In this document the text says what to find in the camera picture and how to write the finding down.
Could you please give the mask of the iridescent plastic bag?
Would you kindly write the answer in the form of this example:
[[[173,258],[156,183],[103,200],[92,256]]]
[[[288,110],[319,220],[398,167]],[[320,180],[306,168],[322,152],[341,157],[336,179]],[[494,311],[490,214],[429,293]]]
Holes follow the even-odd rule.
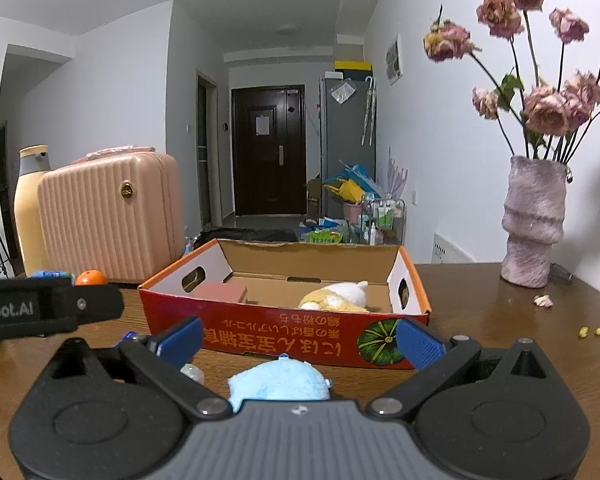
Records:
[[[198,384],[204,384],[204,372],[198,366],[186,363],[182,366],[180,372],[191,380],[198,382]]]

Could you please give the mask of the pink layered sponge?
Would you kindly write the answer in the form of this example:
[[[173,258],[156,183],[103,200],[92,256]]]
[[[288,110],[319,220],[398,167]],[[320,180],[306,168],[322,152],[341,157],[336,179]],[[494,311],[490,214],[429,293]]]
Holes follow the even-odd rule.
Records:
[[[241,304],[247,297],[247,286],[242,283],[203,282],[190,293],[192,298],[206,301]]]

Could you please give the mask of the yellow white plush toy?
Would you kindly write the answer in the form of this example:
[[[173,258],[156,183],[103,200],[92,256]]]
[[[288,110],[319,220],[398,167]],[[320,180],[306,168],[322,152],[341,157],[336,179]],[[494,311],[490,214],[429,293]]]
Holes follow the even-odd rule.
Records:
[[[301,310],[364,313],[368,283],[341,282],[330,284],[304,296],[298,308]]]

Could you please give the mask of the light blue plush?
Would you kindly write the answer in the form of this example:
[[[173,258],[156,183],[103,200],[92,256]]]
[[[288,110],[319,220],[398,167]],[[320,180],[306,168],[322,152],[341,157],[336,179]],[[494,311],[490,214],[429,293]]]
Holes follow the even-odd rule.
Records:
[[[237,412],[245,400],[323,401],[330,398],[330,381],[312,364],[282,354],[243,370],[228,380],[228,400]]]

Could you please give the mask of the orange fruit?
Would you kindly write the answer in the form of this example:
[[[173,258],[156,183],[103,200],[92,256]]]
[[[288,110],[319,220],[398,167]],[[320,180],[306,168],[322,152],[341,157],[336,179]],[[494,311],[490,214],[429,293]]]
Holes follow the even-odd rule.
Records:
[[[100,286],[107,285],[108,278],[102,271],[91,269],[80,273],[74,280],[76,286]]]

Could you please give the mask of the blue tissue pack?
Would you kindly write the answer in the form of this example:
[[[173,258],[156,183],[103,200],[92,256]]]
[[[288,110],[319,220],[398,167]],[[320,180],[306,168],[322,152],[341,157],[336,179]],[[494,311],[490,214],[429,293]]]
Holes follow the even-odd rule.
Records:
[[[34,271],[29,278],[68,278],[69,280],[74,280],[74,276],[70,272],[50,270]]]

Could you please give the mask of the small blue box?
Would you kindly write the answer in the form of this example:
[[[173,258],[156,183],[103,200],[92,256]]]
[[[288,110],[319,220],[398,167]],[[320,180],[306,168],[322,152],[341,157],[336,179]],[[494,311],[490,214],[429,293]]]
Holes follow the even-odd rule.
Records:
[[[134,332],[130,330],[127,332],[116,344],[116,347],[120,347],[125,342],[132,342],[133,344],[147,344],[150,341],[151,336]]]

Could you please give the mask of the pink ribbed suitcase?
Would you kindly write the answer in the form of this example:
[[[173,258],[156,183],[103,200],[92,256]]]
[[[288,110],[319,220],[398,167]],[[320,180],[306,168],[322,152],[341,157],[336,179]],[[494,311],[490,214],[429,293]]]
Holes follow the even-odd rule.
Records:
[[[38,202],[53,270],[140,284],[184,254],[178,161],[150,146],[106,148],[51,171]]]

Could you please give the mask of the red cardboard box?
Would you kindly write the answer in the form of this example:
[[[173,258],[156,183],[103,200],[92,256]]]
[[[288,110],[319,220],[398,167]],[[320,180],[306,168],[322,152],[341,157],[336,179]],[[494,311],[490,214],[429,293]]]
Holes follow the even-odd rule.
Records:
[[[362,281],[364,313],[298,308],[315,289]],[[247,297],[241,304],[192,298],[203,282],[242,283]],[[411,365],[396,342],[400,319],[427,323],[431,313],[401,246],[212,240],[141,284],[140,299],[154,335],[193,315],[208,350],[390,370]]]

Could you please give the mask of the fallen rose petal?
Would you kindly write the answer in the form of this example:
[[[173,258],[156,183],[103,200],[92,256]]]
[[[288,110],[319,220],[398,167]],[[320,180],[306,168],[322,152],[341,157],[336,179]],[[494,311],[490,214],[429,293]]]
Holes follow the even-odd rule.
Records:
[[[550,295],[535,296],[533,298],[533,303],[538,308],[551,308],[554,306],[554,302],[553,302],[552,298],[550,298]]]

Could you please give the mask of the cream thermos jug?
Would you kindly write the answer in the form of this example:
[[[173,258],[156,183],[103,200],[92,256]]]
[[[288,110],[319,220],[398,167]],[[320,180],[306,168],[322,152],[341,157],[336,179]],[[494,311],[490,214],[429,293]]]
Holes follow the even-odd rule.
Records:
[[[24,273],[32,276],[48,267],[38,202],[38,184],[50,171],[48,146],[28,146],[19,155],[14,214]]]

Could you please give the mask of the pink textured vase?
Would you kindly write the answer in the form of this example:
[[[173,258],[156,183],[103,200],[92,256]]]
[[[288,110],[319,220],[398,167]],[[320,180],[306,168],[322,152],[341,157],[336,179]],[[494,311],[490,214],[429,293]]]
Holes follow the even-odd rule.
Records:
[[[502,227],[507,233],[501,278],[538,289],[550,276],[550,253],[564,238],[567,167],[516,155],[510,160]]]

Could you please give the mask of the dark entrance door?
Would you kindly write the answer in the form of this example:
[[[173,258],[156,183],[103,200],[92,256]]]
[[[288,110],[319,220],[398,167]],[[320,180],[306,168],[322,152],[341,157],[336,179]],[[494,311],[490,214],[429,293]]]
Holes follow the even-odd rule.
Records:
[[[232,91],[235,214],[306,213],[304,88]]]

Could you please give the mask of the dried pink roses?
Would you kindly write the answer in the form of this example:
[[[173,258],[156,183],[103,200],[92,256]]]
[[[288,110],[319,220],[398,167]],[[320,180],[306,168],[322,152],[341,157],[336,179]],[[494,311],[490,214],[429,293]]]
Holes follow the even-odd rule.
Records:
[[[595,73],[576,70],[566,75],[567,47],[585,40],[591,29],[570,9],[555,8],[548,21],[560,45],[558,75],[555,81],[541,75],[529,15],[541,13],[543,6],[544,0],[482,0],[477,6],[477,22],[512,51],[513,66],[502,78],[480,60],[481,49],[469,29],[442,12],[422,37],[422,48],[434,63],[471,58],[480,67],[492,87],[472,90],[472,106],[480,117],[498,124],[510,154],[516,151],[502,122],[504,113],[520,125],[525,158],[568,165],[600,117],[600,65]]]

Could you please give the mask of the yellow box on fridge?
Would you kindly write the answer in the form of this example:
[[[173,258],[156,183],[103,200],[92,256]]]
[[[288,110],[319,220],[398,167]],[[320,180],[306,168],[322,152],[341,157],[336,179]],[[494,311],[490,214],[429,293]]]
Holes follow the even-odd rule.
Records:
[[[364,81],[367,77],[373,76],[373,65],[364,61],[336,60],[334,71],[342,73],[344,79]]]

